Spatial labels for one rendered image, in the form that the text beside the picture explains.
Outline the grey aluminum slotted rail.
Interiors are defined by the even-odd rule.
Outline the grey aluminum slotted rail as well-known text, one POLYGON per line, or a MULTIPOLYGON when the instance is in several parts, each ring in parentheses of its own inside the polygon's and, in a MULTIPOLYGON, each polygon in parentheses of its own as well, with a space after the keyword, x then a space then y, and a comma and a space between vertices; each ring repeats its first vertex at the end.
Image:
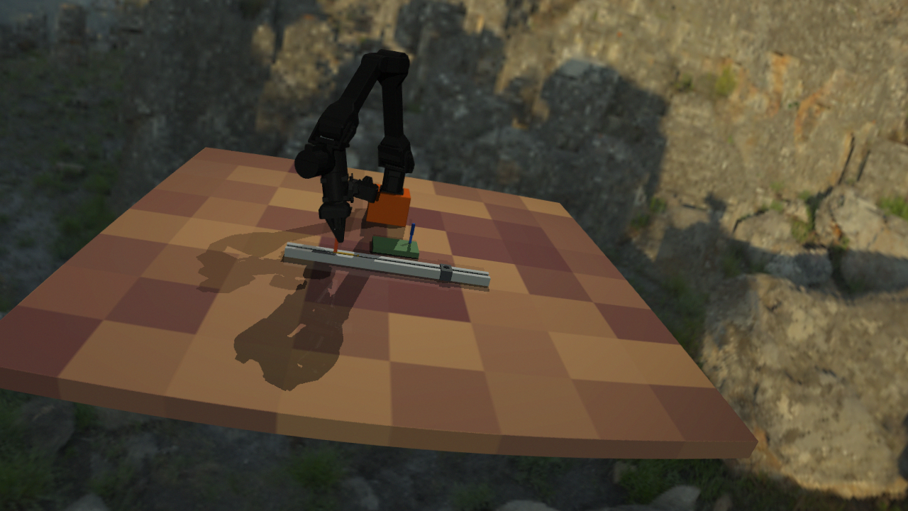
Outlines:
POLYGON ((398 258, 384 258, 384 256, 370 255, 370 253, 356 253, 337 249, 337 252, 353 253, 354 256, 352 256, 332 253, 332 251, 333 248, 291 242, 287 243, 285 247, 284 257, 312 260, 326 264, 355 266, 355 268, 379 270, 394 274, 423 276, 423 278, 444 281, 468 282, 468 284, 483 285, 483 287, 489 287, 491 280, 489 272, 480 270, 457 268, 446 264, 437 265, 398 258), (359 258, 357 258, 357 255, 359 255, 359 258))

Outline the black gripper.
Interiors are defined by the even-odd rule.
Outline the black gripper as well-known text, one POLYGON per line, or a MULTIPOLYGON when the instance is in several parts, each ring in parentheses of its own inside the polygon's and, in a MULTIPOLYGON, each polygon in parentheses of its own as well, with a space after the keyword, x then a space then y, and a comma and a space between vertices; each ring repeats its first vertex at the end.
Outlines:
POLYGON ((353 212, 350 204, 354 200, 347 200, 349 188, 349 172, 327 172, 320 178, 322 183, 322 206, 320 206, 320 219, 325 219, 334 233, 337 242, 344 242, 345 219, 353 212))

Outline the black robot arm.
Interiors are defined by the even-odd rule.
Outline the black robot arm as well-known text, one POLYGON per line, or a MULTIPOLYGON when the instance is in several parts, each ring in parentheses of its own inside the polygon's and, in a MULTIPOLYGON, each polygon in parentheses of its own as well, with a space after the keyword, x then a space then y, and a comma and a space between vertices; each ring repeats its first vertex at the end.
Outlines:
MULTIPOLYGON (((413 172, 415 166, 411 142, 403 132, 402 83, 408 69, 409 56, 405 53, 381 49, 363 55, 343 96, 326 108, 309 136, 309 143, 299 151, 294 161, 298 175, 309 179, 348 170, 345 150, 359 127, 360 108, 378 81, 382 84, 384 109, 384 138, 377 146, 377 166, 384 168, 380 192, 403 195, 406 172, 413 172)), ((375 203, 377 189, 372 177, 358 180, 351 173, 347 200, 356 197, 375 203)))

